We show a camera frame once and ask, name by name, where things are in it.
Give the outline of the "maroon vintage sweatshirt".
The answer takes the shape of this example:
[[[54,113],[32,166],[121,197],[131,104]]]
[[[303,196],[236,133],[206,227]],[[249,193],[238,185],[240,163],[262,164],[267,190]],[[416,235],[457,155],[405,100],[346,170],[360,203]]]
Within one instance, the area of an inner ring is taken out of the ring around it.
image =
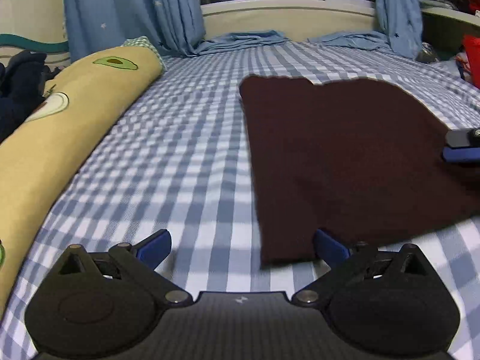
[[[382,246],[479,214],[479,168],[442,160],[447,126],[402,88],[249,76],[239,93],[263,263],[314,258],[317,230]]]

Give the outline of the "dark navy clothes pile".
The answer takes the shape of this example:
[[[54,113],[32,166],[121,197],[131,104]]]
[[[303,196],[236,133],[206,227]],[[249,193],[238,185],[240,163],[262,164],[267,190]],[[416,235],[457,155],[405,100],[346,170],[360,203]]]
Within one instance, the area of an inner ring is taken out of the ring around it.
[[[1,141],[5,141],[45,101],[47,80],[60,69],[46,66],[47,54],[23,50],[1,64]]]

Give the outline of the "blue checkered bed sheet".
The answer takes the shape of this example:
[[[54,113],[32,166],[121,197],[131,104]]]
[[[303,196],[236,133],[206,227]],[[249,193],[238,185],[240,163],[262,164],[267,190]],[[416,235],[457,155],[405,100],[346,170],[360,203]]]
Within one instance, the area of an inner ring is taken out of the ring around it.
[[[396,83],[450,128],[479,124],[479,91],[441,67],[360,49],[288,41],[196,58],[168,58],[165,74],[121,117],[41,226],[1,321],[1,357],[36,350],[24,312],[71,244],[105,251],[160,228],[173,250],[160,273],[203,290],[293,294],[328,270],[299,262],[262,268],[239,83],[251,74]]]

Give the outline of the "red shopping bag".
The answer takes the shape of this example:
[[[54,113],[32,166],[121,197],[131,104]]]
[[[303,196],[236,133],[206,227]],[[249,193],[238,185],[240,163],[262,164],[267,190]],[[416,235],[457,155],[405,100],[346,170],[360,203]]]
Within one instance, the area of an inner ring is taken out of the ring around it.
[[[479,38],[465,35],[462,46],[464,51],[455,57],[460,77],[479,88]]]

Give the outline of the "right blue star curtain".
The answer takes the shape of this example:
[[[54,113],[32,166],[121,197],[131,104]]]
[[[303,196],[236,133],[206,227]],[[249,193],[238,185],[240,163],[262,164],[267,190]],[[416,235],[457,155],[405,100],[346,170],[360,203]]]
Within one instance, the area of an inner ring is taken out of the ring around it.
[[[377,29],[337,32],[309,38],[313,44],[380,51],[416,59],[422,51],[422,10],[419,0],[376,0]]]

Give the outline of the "blue star curtain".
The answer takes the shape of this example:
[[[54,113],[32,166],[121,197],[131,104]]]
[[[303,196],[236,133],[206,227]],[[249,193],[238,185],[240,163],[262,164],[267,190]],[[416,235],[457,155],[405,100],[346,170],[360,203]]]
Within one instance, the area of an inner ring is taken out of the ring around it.
[[[377,29],[337,32],[309,38],[313,44],[380,51],[416,59],[422,51],[422,10],[419,0],[376,0]]]
[[[146,37],[160,55],[194,57],[287,41],[275,30],[205,38],[199,0],[64,0],[72,60]]]

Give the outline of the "yellow avocado print quilt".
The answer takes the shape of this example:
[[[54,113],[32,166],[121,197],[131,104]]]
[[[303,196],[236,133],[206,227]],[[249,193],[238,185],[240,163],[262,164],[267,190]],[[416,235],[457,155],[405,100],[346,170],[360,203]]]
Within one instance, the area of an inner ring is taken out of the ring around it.
[[[1,144],[1,308],[47,214],[123,113],[165,71],[156,51],[118,46],[81,59]]]

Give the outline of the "teal trimmed headboard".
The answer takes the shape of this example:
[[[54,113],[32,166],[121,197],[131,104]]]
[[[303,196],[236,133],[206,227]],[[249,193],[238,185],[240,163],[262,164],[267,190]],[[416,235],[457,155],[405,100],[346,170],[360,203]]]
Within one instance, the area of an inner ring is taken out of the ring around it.
[[[33,41],[15,34],[4,33],[0,35],[0,47],[1,63],[5,66],[7,66],[11,58],[18,55],[23,50],[46,54],[46,65],[51,68],[66,67],[71,64],[67,41],[60,43],[44,43]]]

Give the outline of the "left blue star curtain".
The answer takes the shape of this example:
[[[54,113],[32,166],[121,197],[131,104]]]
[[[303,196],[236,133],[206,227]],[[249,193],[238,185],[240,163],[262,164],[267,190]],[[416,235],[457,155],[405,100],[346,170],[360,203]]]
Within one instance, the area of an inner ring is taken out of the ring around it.
[[[64,0],[72,60],[146,37],[160,55],[194,57],[287,41],[275,30],[205,38],[199,0]]]

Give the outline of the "white wall shelf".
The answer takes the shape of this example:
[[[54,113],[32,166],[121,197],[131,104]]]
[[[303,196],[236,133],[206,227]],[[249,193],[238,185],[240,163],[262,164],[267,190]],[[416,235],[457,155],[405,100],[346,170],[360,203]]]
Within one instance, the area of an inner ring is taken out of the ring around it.
[[[441,59],[450,59],[462,50],[465,35],[479,37],[479,17],[458,10],[448,0],[419,0],[422,40],[429,43]]]

